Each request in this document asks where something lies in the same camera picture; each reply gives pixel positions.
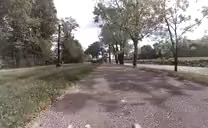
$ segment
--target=paved path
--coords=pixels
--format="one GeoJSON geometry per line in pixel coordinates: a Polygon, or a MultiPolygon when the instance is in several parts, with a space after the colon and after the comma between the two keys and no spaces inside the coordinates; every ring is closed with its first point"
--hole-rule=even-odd
{"type": "Polygon", "coordinates": [[[41,128],[208,128],[208,87],[103,65],[42,112],[41,128]]]}
{"type": "MultiPolygon", "coordinates": [[[[154,69],[164,69],[164,70],[174,70],[173,65],[155,65],[155,64],[138,64],[138,67],[154,68],[154,69]]],[[[189,66],[178,66],[179,72],[185,73],[197,73],[201,75],[208,75],[208,68],[203,67],[189,67],[189,66]]]]}

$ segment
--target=overcast sky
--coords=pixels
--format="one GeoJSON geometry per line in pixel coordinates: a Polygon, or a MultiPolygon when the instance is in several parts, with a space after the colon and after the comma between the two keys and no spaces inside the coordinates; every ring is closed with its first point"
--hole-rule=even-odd
{"type": "MultiPolygon", "coordinates": [[[[72,16],[77,20],[80,28],[74,33],[75,37],[80,41],[83,48],[87,48],[89,44],[98,40],[100,30],[93,23],[94,0],[54,0],[58,18],[72,16]]],[[[196,8],[208,6],[208,0],[199,0],[198,4],[191,5],[192,15],[196,15],[196,8]]],[[[204,35],[205,30],[208,31],[208,20],[196,29],[193,33],[187,34],[191,39],[200,38],[204,35]]],[[[143,41],[142,44],[148,44],[149,41],[143,41]]]]}

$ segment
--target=dry grass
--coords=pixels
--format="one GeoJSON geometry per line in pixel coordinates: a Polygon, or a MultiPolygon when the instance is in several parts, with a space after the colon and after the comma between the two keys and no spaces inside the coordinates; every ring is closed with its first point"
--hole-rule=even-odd
{"type": "Polygon", "coordinates": [[[0,72],[0,128],[24,127],[63,90],[91,72],[92,65],[26,68],[0,72]]]}
{"type": "Polygon", "coordinates": [[[152,69],[152,68],[140,68],[141,70],[151,71],[156,73],[163,73],[164,75],[176,77],[180,80],[190,80],[197,83],[200,83],[204,86],[208,86],[208,76],[207,75],[200,75],[194,73],[181,73],[181,72],[174,72],[169,70],[163,69],[152,69]]]}

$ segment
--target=pole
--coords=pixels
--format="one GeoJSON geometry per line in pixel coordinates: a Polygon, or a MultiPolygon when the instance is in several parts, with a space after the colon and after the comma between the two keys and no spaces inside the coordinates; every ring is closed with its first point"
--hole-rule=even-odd
{"type": "Polygon", "coordinates": [[[60,67],[60,25],[58,26],[58,42],[57,42],[58,59],[56,67],[60,67]]]}

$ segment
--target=lamp post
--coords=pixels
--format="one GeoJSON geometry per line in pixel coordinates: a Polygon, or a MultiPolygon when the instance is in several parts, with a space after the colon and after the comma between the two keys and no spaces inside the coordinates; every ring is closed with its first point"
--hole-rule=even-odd
{"type": "Polygon", "coordinates": [[[60,64],[60,27],[61,25],[59,24],[58,25],[58,41],[57,41],[57,64],[56,64],[56,67],[60,67],[61,64],[60,64]]]}

